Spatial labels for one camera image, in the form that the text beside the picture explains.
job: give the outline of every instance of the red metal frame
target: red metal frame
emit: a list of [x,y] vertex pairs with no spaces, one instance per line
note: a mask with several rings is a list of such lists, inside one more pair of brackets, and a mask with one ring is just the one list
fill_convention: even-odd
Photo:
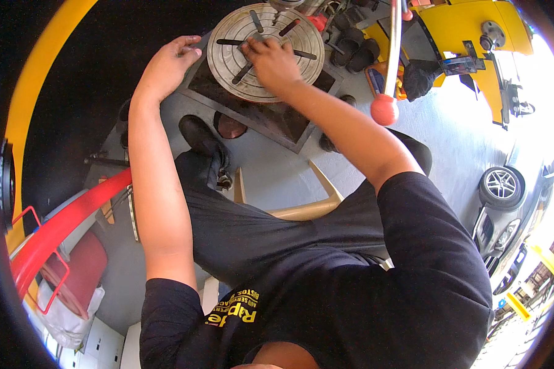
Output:
[[[19,221],[26,213],[29,212],[29,210],[33,213],[33,216],[35,217],[35,221],[37,222],[37,225],[39,226],[39,228],[41,228],[42,227],[41,222],[39,221],[39,217],[37,216],[37,213],[35,212],[35,208],[33,208],[32,205],[27,206],[26,209],[24,209],[22,211],[22,213],[20,213],[18,215],[18,217],[14,218],[14,220],[12,220],[12,224],[15,224],[17,221]],[[59,289],[61,289],[61,286],[64,285],[64,282],[66,281],[68,275],[70,274],[70,267],[64,261],[64,259],[62,259],[59,252],[57,250],[54,250],[54,253],[58,257],[59,261],[64,265],[64,268],[66,269],[66,272],[65,272],[64,276],[61,278],[61,280],[59,281],[59,284],[55,287],[54,292],[51,294],[51,298],[50,298],[49,302],[47,303],[47,306],[45,306],[45,310],[41,309],[41,306],[39,306],[39,304],[37,304],[37,301],[35,301],[35,299],[33,299],[33,296],[30,295],[28,289],[25,291],[26,295],[29,296],[29,299],[31,301],[33,301],[35,306],[37,306],[37,309],[43,315],[47,314],[47,312],[50,310],[51,304],[55,300],[55,297],[57,296],[57,294],[59,292]]]
[[47,303],[47,306],[45,306],[45,310],[41,309],[41,306],[39,306],[39,304],[37,303],[37,301],[35,301],[35,299],[33,299],[33,296],[30,295],[29,291],[26,292],[26,295],[29,296],[29,299],[31,301],[33,301],[33,303],[35,304],[35,306],[37,306],[37,310],[39,310],[43,315],[47,314],[47,312],[50,310],[50,307],[51,307],[51,304],[53,303],[53,301],[55,300],[55,297],[57,296],[57,294],[59,293],[59,289],[61,288],[61,286],[64,285],[64,282],[66,281],[66,278],[68,277],[68,275],[70,274],[70,267],[68,266],[68,264],[64,261],[64,259],[62,259],[61,255],[59,254],[58,251],[54,251],[55,255],[57,255],[59,261],[64,265],[64,267],[66,267],[66,273],[64,274],[63,277],[61,277],[61,280],[59,281],[59,284],[55,287],[54,289],[54,292],[51,294],[51,298],[49,300],[49,302]]
[[[49,256],[55,252],[58,245],[62,243],[84,219],[88,218],[90,214],[99,209],[104,203],[109,201],[111,197],[131,184],[131,182],[131,169],[127,168],[78,197],[49,219],[44,225],[39,225],[37,232],[27,241],[25,247],[19,251],[10,263],[12,277],[15,281],[16,290],[20,299],[25,297],[31,282]],[[29,209],[33,212],[38,222],[39,218],[37,218],[37,214],[32,207],[26,208],[16,220],[19,220]],[[61,256],[59,254],[57,254],[57,256],[59,260],[63,262]],[[67,266],[66,270],[67,272],[60,284],[63,283],[69,272]],[[59,288],[56,288],[50,300],[50,305],[58,291]]]

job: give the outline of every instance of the yellow machine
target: yellow machine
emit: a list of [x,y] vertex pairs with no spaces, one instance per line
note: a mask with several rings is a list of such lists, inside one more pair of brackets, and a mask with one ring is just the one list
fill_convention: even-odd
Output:
[[[529,27],[512,3],[451,0],[411,9],[416,15],[412,22],[403,24],[401,63],[406,65],[412,58],[439,62],[444,73],[436,79],[435,87],[443,84],[446,75],[460,74],[465,85],[476,93],[484,93],[493,122],[505,129],[510,115],[533,112],[532,105],[519,101],[516,73],[504,67],[514,65],[513,52],[533,54]],[[364,33],[374,38],[381,50],[386,50],[388,30],[386,20],[380,19]],[[505,53],[497,51],[510,53],[505,58]],[[380,61],[386,59],[387,55],[380,56]]]

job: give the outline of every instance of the foot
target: foot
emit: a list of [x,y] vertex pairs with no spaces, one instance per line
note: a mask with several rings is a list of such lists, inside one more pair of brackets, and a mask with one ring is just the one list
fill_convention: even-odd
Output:
[[[351,95],[342,95],[339,99],[342,101],[345,101],[347,104],[349,104],[352,107],[357,107],[357,100],[351,96]],[[332,143],[330,138],[325,135],[325,133],[320,136],[320,140],[318,140],[318,146],[326,152],[338,152],[341,153],[336,146]]]
[[217,174],[217,189],[228,190],[232,186],[227,169],[230,166],[231,154],[226,145],[217,138],[201,118],[195,115],[185,115],[178,122],[185,141],[191,149],[206,158],[220,161]]

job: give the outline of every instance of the red pipe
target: red pipe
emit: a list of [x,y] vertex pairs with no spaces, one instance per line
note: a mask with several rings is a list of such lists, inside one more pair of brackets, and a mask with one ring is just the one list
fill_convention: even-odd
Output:
[[84,219],[129,184],[131,184],[131,169],[127,168],[78,197],[39,227],[10,263],[12,277],[21,299],[25,297],[39,269],[58,245]]

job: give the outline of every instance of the car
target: car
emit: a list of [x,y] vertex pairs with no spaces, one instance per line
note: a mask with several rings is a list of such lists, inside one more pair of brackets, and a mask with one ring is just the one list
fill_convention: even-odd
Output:
[[542,221],[554,188],[554,159],[530,145],[513,146],[503,166],[480,178],[481,202],[472,237],[495,296],[515,281],[527,255],[525,240]]

